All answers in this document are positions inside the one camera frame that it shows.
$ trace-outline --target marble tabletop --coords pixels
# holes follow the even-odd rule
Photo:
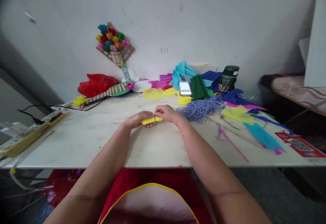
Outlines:
[[[142,110],[153,112],[157,105],[164,104],[169,104],[173,108],[180,107],[178,97],[175,95],[159,100],[149,100],[144,99],[142,93],[129,93],[121,97],[108,98],[88,112],[67,111],[66,117],[44,136],[54,132],[36,145],[17,168],[84,169],[126,118]],[[216,121],[220,120],[217,114],[211,117]],[[255,122],[261,126],[265,124],[260,120]],[[276,155],[273,150],[260,148],[233,132],[225,130],[227,136],[249,162],[244,160],[232,144],[215,138],[218,130],[216,123],[210,120],[191,123],[230,167],[318,166],[301,157],[277,137],[275,132],[282,132],[282,128],[271,123],[266,126],[266,131],[284,147],[287,153]],[[241,134],[258,142],[241,122],[234,122],[233,125],[241,129]],[[20,155],[5,159],[1,165],[3,168],[10,168],[19,158]],[[132,131],[125,166],[166,168],[191,167],[191,164],[176,126],[161,121],[149,129],[141,126]]]

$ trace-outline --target wooden stick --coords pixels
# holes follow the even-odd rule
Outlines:
[[[222,125],[221,122],[217,122],[216,120],[213,120],[213,119],[211,119],[211,118],[209,118],[209,117],[207,117],[207,118],[208,118],[209,120],[211,120],[211,121],[217,123],[217,124]],[[231,129],[231,128],[229,128],[229,127],[226,127],[225,125],[223,125],[223,127],[225,127],[226,129],[228,129],[229,131],[231,131],[231,132],[237,134],[238,136],[242,137],[243,139],[246,139],[248,142],[251,142],[252,144],[254,144],[254,145],[258,146],[258,147],[264,148],[262,145],[256,143],[255,141],[251,140],[250,138],[247,138],[246,136],[244,136],[244,135],[238,133],[236,130]]]

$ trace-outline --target purple yarn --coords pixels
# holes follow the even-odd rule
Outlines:
[[[178,113],[186,117],[189,121],[203,122],[203,117],[213,114],[218,109],[224,109],[225,103],[220,94],[212,95],[205,100],[191,101],[185,107],[176,109]]]

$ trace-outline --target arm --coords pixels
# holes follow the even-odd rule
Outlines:
[[[124,121],[44,223],[97,223],[114,179],[125,163],[131,130],[140,126],[141,120],[152,117],[152,112],[143,111]]]
[[[271,223],[220,156],[184,117],[168,105],[157,106],[154,115],[179,129],[192,167],[208,192],[218,220],[225,224]]]

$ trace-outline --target yellow trim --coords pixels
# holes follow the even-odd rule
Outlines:
[[[135,192],[135,191],[137,191],[137,190],[141,190],[141,189],[144,189],[144,188],[146,188],[146,187],[159,187],[159,188],[163,188],[163,189],[165,189],[165,190],[167,190],[167,191],[170,191],[170,192],[173,192],[173,193],[175,193],[177,196],[179,196],[183,201],[184,201],[184,203],[188,206],[188,208],[189,208],[189,210],[190,210],[190,212],[191,212],[191,214],[194,216],[194,218],[195,218],[195,220],[196,220],[196,222],[197,222],[197,224],[199,224],[199,222],[198,222],[198,220],[197,220],[197,218],[195,217],[195,215],[194,215],[194,213],[193,213],[193,210],[189,207],[189,205],[187,204],[187,202],[185,202],[185,200],[181,197],[181,195],[177,192],[177,191],[175,191],[175,190],[173,190],[172,188],[168,188],[168,187],[166,187],[166,186],[163,186],[163,185],[161,185],[161,184],[157,184],[157,183],[146,183],[146,184],[144,184],[144,185],[141,185],[141,186],[139,186],[139,187],[136,187],[136,188],[134,188],[134,189],[131,189],[131,190],[129,190],[129,191],[127,191],[127,192],[125,192],[112,206],[111,206],[111,208],[108,210],[108,212],[106,213],[106,215],[105,215],[105,217],[103,218],[103,220],[100,222],[100,224],[102,224],[103,223],[103,221],[105,220],[105,218],[106,218],[106,216],[108,215],[108,213],[110,212],[110,210],[115,206],[115,204],[125,195],[125,194],[127,194],[127,193],[130,193],[130,192]]]

